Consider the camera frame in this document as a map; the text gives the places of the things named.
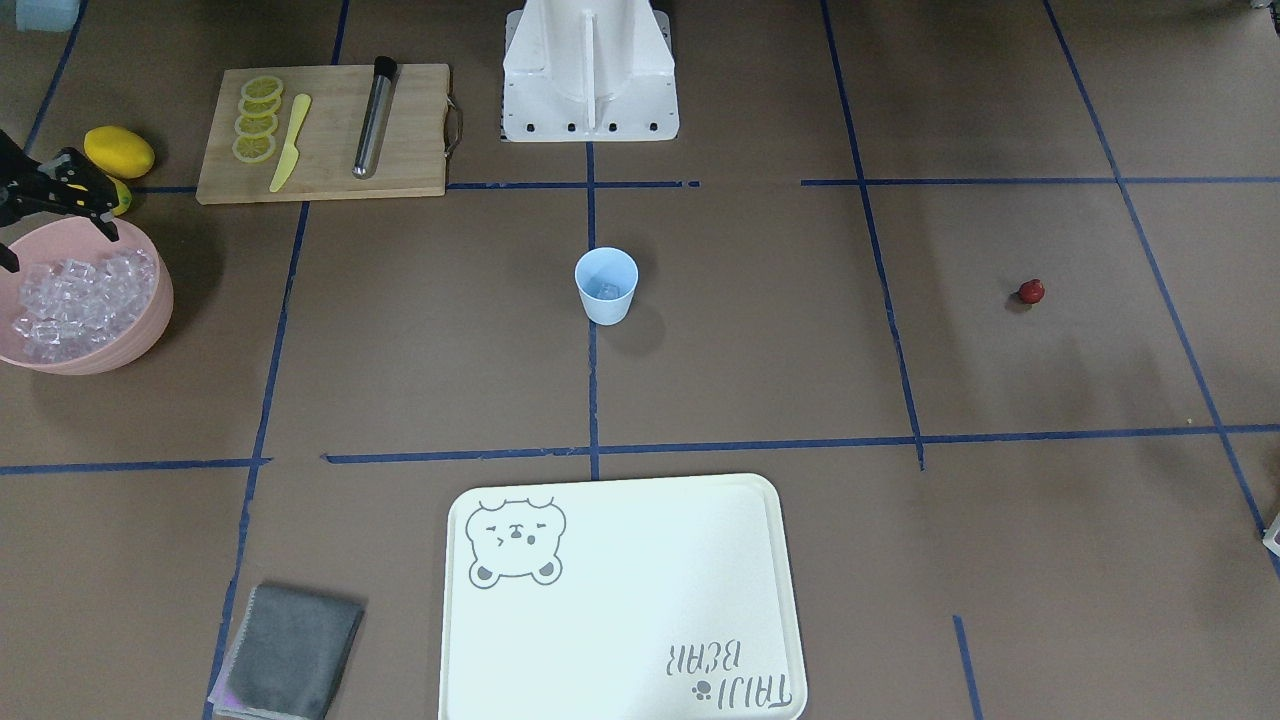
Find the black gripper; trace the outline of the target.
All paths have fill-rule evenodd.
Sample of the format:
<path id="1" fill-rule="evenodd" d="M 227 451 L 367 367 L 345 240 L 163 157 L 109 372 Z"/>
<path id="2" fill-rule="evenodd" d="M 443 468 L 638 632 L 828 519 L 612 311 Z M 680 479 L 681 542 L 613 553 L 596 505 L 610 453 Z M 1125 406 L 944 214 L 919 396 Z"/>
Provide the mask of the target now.
<path id="1" fill-rule="evenodd" d="M 119 241 L 115 225 L 119 192 L 104 170 L 77 149 L 63 149 L 41 164 L 3 129 L 1 227 L 44 211 L 41 200 L 47 211 L 84 218 L 108 242 Z M 20 272 L 20 259 L 5 243 L 0 243 L 0 265 L 9 273 Z"/>

